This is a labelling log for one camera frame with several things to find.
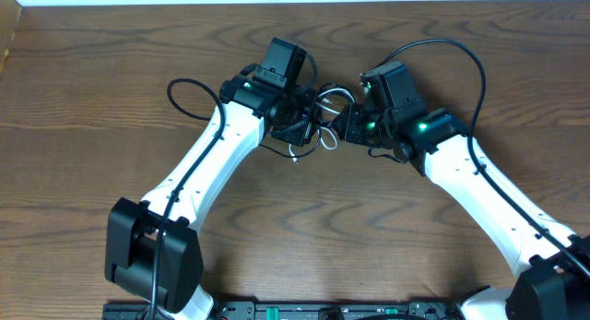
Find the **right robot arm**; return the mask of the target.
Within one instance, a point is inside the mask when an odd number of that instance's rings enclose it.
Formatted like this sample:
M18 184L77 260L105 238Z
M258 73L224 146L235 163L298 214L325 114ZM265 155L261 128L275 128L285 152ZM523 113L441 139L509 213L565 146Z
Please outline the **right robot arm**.
M333 122L340 139L384 149L454 198L500 250L517 281L484 287L455 302L455 319L586 319L589 240L531 201L488 158L466 126L430 111L400 62L361 75L367 101Z

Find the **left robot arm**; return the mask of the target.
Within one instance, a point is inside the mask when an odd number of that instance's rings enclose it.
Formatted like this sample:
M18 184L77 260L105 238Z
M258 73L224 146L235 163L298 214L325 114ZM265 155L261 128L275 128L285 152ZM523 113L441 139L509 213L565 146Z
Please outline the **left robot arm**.
M181 162L138 202L120 198L108 216L104 275L147 301L137 319L206 319L214 301L200 285L198 235L213 202L242 160L266 135L301 146L318 129L313 85L299 84L313 57L273 39L250 64L211 94L216 108Z

